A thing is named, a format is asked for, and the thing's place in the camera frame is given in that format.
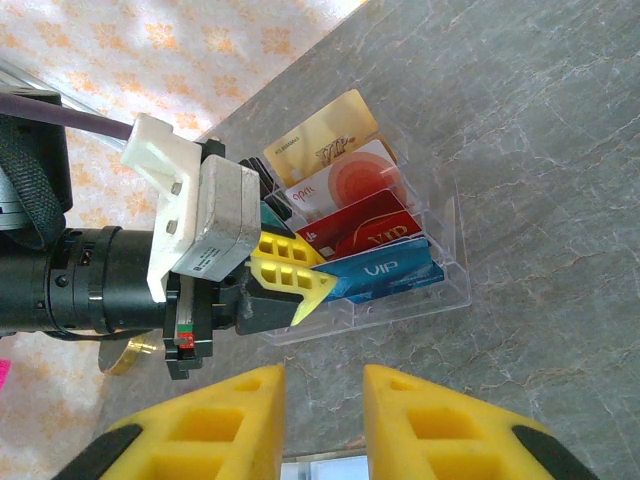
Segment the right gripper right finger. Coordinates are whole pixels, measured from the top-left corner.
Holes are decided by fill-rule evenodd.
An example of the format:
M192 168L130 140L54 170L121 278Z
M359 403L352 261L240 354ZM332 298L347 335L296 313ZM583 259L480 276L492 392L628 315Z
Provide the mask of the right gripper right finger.
M593 479L531 418L381 365L363 377L372 479Z

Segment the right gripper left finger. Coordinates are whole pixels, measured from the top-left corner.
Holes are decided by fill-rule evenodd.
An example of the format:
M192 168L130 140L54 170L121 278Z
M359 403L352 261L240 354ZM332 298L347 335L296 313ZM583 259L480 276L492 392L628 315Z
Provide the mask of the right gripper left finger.
M60 479L277 479L285 369L261 367L121 419Z

